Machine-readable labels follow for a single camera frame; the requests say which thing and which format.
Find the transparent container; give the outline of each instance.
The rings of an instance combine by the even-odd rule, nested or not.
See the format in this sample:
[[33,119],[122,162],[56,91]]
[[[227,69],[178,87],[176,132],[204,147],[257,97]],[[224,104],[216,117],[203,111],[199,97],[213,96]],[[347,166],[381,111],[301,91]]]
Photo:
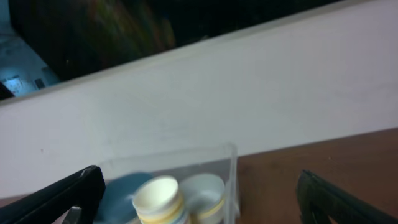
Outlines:
[[179,182],[195,174],[216,174],[226,183],[223,223],[235,224],[235,218],[239,215],[236,164],[236,147],[233,144],[225,144],[213,148],[186,149],[112,159],[99,166],[106,183],[137,172],[148,172],[154,177],[172,175]]

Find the clear plastic bin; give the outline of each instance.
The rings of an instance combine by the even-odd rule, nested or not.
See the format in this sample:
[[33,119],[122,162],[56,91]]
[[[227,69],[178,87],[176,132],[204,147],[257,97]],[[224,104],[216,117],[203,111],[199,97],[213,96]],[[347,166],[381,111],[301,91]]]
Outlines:
[[154,177],[172,175],[179,182],[195,174],[205,172],[216,174],[225,183],[231,183],[226,184],[223,223],[235,224],[236,215],[239,215],[236,165],[236,147],[233,144],[226,144],[214,148],[186,149],[113,159],[99,166],[106,182],[136,172],[150,172]]

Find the blue bowl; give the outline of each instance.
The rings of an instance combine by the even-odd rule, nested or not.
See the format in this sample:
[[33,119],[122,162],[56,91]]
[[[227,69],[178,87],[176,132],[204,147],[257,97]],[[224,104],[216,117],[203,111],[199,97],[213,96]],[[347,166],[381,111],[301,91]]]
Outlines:
[[132,195],[153,176],[148,173],[129,174],[108,183],[95,217],[96,223],[127,223],[137,217]]

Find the wooden table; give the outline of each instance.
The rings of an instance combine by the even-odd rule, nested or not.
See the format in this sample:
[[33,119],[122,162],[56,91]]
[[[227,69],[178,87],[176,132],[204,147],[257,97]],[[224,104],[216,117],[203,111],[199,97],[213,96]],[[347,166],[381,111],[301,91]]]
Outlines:
[[398,218],[398,129],[240,157],[238,223],[301,223],[295,188],[310,170]]

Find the tabletop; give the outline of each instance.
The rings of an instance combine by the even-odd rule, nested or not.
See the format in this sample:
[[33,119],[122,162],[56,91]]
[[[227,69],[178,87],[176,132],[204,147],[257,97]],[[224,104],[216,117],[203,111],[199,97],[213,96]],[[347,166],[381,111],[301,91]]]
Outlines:
[[303,169],[398,217],[398,129],[243,156],[238,223],[301,223],[295,188]]

